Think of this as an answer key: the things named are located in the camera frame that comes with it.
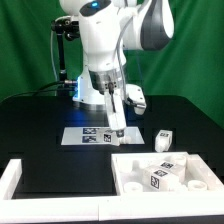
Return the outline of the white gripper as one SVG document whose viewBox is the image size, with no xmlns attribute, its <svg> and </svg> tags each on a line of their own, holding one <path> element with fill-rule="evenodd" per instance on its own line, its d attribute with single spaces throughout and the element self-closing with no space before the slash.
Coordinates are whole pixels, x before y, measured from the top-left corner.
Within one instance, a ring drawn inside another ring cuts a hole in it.
<svg viewBox="0 0 224 224">
<path fill-rule="evenodd" d="M 115 131 L 118 138 L 121 138 L 124 136 L 126 120 L 120 93 L 118 91 L 113 94 L 105 92 L 104 100 L 109 127 L 112 131 Z"/>
</svg>

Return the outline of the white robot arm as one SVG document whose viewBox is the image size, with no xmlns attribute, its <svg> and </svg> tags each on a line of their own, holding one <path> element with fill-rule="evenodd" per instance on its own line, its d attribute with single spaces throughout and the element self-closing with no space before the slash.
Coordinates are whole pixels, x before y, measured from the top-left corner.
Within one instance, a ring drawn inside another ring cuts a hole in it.
<svg viewBox="0 0 224 224">
<path fill-rule="evenodd" d="M 79 28 L 83 71 L 73 100 L 106 111 L 110 130 L 122 137 L 123 106 L 141 115 L 146 102 L 139 86 L 125 80 L 126 50 L 160 50 L 172 39 L 174 21 L 169 0 L 59 0 L 70 22 Z"/>
</svg>

